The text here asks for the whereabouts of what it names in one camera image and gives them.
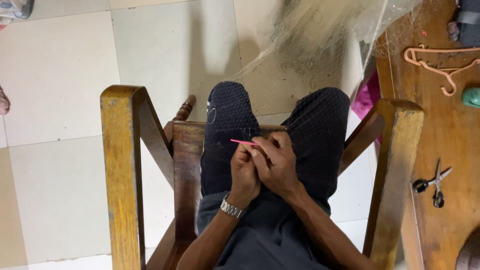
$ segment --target chair leg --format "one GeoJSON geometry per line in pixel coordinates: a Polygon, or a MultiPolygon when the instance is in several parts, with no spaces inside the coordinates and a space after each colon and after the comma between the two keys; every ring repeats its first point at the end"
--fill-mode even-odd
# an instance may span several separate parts
{"type": "Polygon", "coordinates": [[[172,142],[173,130],[172,130],[172,123],[175,121],[187,121],[188,117],[190,117],[190,113],[195,106],[197,98],[194,95],[189,95],[185,102],[182,104],[180,109],[177,112],[177,115],[172,119],[172,121],[168,122],[163,130],[165,131],[165,135],[167,136],[167,141],[170,143],[172,142]]]}

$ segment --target person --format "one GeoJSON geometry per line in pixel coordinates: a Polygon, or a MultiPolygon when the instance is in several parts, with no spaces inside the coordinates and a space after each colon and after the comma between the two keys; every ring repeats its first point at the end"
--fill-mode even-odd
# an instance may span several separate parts
{"type": "Polygon", "coordinates": [[[349,104],[339,89],[315,91],[282,124],[286,132],[265,139],[245,88],[215,86],[207,102],[198,237],[177,269],[375,269],[329,217],[349,104]]]}

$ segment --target table top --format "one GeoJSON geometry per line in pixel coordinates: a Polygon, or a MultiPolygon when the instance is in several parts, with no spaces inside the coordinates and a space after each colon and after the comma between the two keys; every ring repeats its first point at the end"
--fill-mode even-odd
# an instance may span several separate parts
{"type": "MultiPolygon", "coordinates": [[[[447,31],[456,8],[454,0],[424,0],[416,10],[413,27],[398,27],[411,17],[402,18],[378,41],[385,46],[402,36],[402,31],[413,31],[411,36],[402,37],[406,45],[401,50],[391,50],[385,58],[377,57],[382,97],[411,100],[425,110],[411,182],[432,179],[438,158],[442,159],[442,171],[453,167],[441,182],[443,208],[433,206],[434,187],[421,194],[410,191],[402,226],[409,270],[455,269],[462,245],[480,225],[480,109],[462,103],[463,89],[480,87],[480,65],[455,74],[458,91],[448,97],[440,89],[451,89],[443,75],[408,63],[403,57],[406,48],[419,44],[431,49],[459,48],[461,45],[450,41],[447,31]]],[[[437,68],[463,67],[480,58],[480,51],[420,52],[417,57],[437,68]]]]}

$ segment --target wristwatch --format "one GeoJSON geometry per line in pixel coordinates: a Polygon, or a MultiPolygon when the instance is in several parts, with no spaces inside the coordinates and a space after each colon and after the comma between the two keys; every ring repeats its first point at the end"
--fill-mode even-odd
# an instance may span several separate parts
{"type": "Polygon", "coordinates": [[[236,208],[233,205],[228,204],[227,198],[228,198],[229,195],[230,195],[230,192],[228,192],[225,195],[225,197],[223,197],[223,201],[222,201],[222,205],[220,206],[220,209],[222,209],[225,213],[236,217],[237,219],[243,217],[247,210],[246,209],[239,209],[239,208],[236,208]]]}

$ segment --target hand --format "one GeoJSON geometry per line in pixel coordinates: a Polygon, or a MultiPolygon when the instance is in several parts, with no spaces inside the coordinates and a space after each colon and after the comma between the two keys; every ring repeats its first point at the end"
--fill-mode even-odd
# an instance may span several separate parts
{"type": "Polygon", "coordinates": [[[232,171],[232,190],[227,198],[228,204],[245,209],[260,193],[261,182],[257,177],[255,165],[248,150],[251,146],[239,144],[230,162],[232,171]]]}
{"type": "Polygon", "coordinates": [[[290,136],[286,132],[275,132],[268,140],[255,137],[252,141],[267,155],[265,157],[256,149],[251,151],[260,181],[284,200],[301,191],[303,184],[295,171],[297,157],[293,153],[290,136]]]}

